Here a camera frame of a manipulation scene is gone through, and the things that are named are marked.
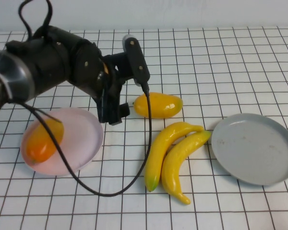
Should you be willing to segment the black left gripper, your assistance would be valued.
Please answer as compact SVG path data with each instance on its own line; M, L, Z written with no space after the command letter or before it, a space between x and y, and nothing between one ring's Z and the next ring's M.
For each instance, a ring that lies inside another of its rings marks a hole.
M98 119L99 122L108 122L109 117L109 124L117 125L122 122L124 117L130 115L128 103L120 104L120 92L123 84L132 78L132 69L126 53L105 56L98 53L98 58L105 65L101 72L108 70L109 92L111 96L115 96L111 97L108 107L108 90L102 91L102 95L97 102Z

